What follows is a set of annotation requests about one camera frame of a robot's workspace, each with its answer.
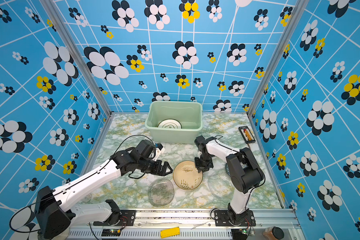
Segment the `beige ceramic plate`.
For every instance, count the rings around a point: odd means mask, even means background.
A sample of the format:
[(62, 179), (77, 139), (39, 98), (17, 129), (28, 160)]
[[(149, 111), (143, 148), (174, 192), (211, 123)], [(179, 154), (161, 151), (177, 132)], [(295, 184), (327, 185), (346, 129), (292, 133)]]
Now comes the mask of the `beige ceramic plate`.
[(203, 173), (199, 173), (195, 162), (183, 161), (175, 167), (173, 180), (183, 190), (195, 190), (203, 181)]

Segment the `small white green-rimmed plate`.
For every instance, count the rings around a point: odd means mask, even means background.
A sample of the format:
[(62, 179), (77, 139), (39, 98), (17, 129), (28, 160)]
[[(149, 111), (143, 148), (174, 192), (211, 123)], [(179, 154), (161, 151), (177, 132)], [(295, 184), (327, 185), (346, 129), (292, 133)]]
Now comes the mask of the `small white green-rimmed plate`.
[(167, 128), (167, 129), (182, 129), (181, 123), (174, 119), (163, 120), (158, 124), (157, 127), (158, 128)]

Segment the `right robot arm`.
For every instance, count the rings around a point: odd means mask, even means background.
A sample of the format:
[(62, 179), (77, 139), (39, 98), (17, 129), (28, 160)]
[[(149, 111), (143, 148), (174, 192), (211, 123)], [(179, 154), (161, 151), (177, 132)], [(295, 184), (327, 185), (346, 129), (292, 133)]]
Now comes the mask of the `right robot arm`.
[(232, 184), (235, 187), (232, 201), (228, 205), (229, 221), (239, 226), (243, 221), (249, 220), (248, 203), (252, 191), (266, 181), (264, 171), (259, 166), (250, 148), (236, 149), (221, 143), (217, 138), (208, 139), (198, 136), (195, 145), (201, 153), (195, 158), (198, 172), (207, 172), (213, 165), (213, 157), (226, 162), (230, 172)]

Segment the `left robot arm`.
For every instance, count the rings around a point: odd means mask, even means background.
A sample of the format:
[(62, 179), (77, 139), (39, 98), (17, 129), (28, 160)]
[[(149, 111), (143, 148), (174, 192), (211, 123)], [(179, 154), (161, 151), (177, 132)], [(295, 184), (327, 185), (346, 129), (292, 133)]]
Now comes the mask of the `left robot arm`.
[(122, 222), (120, 208), (113, 200), (91, 205), (79, 202), (101, 186), (136, 170), (162, 177), (172, 174), (170, 164), (158, 159), (163, 150), (161, 144), (142, 140), (136, 147), (115, 152), (95, 170), (72, 182), (39, 190), (35, 203), (39, 236), (51, 240), (74, 225), (101, 222), (115, 226)]

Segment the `mint green plastic bin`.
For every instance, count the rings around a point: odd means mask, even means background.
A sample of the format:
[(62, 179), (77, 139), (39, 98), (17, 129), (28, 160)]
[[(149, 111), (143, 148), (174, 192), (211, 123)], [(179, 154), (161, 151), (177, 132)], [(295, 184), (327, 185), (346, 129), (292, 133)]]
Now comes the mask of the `mint green plastic bin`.
[[(197, 102), (155, 101), (150, 105), (145, 127), (158, 143), (192, 144), (203, 129), (203, 107)], [(158, 128), (167, 119), (181, 123), (182, 129)]]

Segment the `clear glass plate right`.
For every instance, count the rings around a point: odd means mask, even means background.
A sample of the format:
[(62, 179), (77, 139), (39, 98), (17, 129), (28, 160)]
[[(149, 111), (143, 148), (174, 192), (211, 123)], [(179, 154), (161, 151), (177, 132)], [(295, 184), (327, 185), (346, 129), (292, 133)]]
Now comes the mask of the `clear glass plate right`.
[(234, 187), (227, 175), (211, 176), (208, 186), (212, 195), (218, 199), (231, 198), (234, 193)]

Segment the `clear glass plate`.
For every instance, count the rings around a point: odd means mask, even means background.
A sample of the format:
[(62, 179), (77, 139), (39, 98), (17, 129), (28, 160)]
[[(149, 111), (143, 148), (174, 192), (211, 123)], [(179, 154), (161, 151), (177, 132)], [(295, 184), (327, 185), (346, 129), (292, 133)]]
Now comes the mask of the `clear glass plate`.
[(218, 199), (231, 198), (234, 193), (234, 187), (227, 175), (211, 176), (208, 186), (212, 195)]
[(154, 207), (170, 204), (174, 198), (173, 183), (169, 180), (155, 180), (148, 188), (148, 200)]

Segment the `clear glass plate front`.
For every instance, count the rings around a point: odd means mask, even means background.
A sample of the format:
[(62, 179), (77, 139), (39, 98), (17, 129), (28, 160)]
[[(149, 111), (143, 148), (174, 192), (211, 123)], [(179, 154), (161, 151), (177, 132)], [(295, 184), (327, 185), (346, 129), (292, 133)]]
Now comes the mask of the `clear glass plate front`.
[(154, 207), (170, 204), (174, 198), (173, 183), (169, 180), (155, 180), (148, 188), (148, 200)]

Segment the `yellow plastic block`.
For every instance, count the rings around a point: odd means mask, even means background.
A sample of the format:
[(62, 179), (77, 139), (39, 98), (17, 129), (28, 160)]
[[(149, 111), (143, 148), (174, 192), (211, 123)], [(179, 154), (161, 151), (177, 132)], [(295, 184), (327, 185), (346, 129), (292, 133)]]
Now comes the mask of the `yellow plastic block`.
[(168, 238), (168, 237), (177, 236), (180, 233), (181, 233), (180, 228), (175, 227), (175, 228), (170, 228), (170, 229), (165, 229), (165, 230), (160, 231), (160, 237), (162, 239), (164, 239), (164, 238)]

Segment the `brown jar black lid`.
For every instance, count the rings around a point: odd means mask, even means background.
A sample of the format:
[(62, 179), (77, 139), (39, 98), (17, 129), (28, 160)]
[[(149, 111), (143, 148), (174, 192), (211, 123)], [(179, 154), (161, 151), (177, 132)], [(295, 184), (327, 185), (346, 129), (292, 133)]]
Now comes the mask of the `brown jar black lid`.
[(284, 231), (276, 226), (268, 227), (263, 231), (263, 236), (267, 240), (282, 240), (285, 237)]

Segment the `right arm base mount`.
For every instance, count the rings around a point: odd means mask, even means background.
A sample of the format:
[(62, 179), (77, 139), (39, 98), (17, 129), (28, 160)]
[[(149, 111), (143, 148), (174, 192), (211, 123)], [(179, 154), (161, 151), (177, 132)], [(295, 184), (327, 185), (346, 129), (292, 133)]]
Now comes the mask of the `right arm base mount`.
[(256, 220), (251, 210), (236, 214), (233, 210), (214, 210), (211, 212), (217, 227), (255, 227)]

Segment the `aluminium front rail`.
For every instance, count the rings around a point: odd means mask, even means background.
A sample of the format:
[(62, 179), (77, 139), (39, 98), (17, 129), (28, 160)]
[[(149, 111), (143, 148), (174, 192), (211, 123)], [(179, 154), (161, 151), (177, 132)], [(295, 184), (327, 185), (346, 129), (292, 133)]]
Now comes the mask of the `aluminium front rail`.
[(289, 209), (253, 209), (240, 226), (232, 225), (223, 210), (136, 209), (122, 226), (81, 224), (58, 240), (160, 240), (163, 232), (178, 228), (169, 240), (264, 240), (264, 231), (278, 227), (285, 240), (304, 240), (301, 225)]

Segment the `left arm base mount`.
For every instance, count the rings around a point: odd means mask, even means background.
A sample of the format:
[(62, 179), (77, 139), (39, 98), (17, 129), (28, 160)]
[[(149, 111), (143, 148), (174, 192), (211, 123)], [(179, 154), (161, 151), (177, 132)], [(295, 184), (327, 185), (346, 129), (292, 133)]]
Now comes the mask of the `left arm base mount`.
[(112, 214), (105, 222), (94, 222), (94, 226), (133, 226), (136, 218), (136, 210), (120, 210)]

